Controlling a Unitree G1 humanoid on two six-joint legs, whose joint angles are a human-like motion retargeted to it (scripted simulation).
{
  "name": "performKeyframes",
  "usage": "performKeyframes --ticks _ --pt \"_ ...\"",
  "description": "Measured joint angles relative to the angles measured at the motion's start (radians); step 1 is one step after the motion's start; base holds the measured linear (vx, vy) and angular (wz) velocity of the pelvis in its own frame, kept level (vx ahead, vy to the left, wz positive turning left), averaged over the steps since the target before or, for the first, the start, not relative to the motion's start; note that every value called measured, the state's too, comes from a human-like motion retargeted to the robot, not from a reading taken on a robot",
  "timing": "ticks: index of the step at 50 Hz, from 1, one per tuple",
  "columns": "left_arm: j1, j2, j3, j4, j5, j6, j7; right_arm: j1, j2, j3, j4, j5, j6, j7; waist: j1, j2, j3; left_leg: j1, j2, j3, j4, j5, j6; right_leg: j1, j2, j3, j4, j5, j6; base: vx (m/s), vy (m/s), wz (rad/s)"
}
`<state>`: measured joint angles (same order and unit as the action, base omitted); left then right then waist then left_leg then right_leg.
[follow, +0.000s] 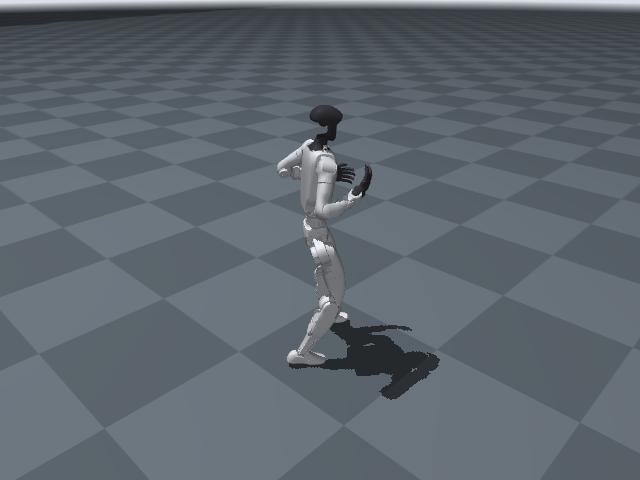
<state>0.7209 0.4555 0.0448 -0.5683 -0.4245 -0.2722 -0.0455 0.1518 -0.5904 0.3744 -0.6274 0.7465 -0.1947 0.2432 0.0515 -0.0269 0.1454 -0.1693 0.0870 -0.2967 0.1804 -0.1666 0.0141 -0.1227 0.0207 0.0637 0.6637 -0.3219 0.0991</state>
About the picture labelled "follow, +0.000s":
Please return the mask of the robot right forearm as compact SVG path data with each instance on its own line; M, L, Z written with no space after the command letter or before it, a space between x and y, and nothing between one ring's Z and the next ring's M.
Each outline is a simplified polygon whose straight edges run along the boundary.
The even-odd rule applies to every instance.
M353 189L352 189L353 190ZM323 208L323 214L326 218L335 218L343 214L344 211L352 208L362 200L362 192L358 196L352 195L352 190L338 200L332 201Z

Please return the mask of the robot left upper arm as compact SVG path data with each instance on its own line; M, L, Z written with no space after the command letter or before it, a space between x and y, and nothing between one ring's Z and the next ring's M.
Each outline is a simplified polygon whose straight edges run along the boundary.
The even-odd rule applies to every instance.
M291 167L300 165L302 163L303 150L308 143L313 141L314 140L312 139L306 140L300 148L292 152L285 159L278 163L277 172L281 178L289 178L291 176Z

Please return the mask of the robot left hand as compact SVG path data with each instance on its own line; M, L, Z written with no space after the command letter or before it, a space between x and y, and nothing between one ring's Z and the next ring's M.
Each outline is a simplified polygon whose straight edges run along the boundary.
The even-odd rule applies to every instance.
M353 168L348 168L348 167L347 168L340 168L342 166L347 166L347 164L346 163L341 163L341 164L337 165L338 171L337 171L336 181L348 182L348 183L352 184L352 182L350 180L342 179L342 178L349 178L349 179L354 180L354 178L352 176L343 175L343 174L350 174L350 175L355 176L355 173L353 173L354 169ZM350 170L350 171L353 171L353 172L349 172L349 171L346 171L346 170Z

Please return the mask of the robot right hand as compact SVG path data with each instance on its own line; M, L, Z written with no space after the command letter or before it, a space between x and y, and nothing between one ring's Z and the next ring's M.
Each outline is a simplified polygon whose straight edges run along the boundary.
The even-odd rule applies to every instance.
M364 197L365 192L369 188L370 181L372 179L371 178L372 177L372 169L368 165L365 165L365 166L366 167L365 167L364 179L361 181L359 186L355 186L354 189L352 190L352 195L354 195L354 196L358 196L362 192L362 197Z

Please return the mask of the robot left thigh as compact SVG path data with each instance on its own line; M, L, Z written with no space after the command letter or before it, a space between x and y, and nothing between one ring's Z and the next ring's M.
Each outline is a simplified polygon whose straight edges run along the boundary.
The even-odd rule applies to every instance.
M333 239L333 236L332 236L332 234L331 234L331 232L330 232L329 228L328 228L328 232L329 232L329 237L328 237L327 242L332 242L332 244L334 245L334 247L335 247L335 249L336 249L336 244L335 244L335 241L334 241L334 239ZM336 250L336 251L337 251L337 250ZM318 268L314 271L314 280L315 280L315 282L317 282L317 283L318 283L318 284L320 284L320 285L326 285L326 284L325 284L325 281L324 281L324 278L323 278L322 268L321 268L321 267L318 267Z

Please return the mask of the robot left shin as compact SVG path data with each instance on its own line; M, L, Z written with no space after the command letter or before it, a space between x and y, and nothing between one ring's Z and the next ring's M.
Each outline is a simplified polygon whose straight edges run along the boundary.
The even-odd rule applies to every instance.
M319 267L321 267L321 266L319 266ZM317 283L316 293L317 293L318 299L320 300L323 296L329 295L330 291L328 290L326 285L320 285L320 284Z

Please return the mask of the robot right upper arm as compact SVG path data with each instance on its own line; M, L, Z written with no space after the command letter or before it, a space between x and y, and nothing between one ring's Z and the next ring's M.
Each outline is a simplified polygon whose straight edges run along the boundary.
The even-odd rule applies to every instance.
M330 204L328 201L332 195L334 178L337 173L337 164L330 157L321 156L317 164L316 173L318 176L318 185L316 192L316 205L314 215L319 220L327 220L323 214L325 205Z

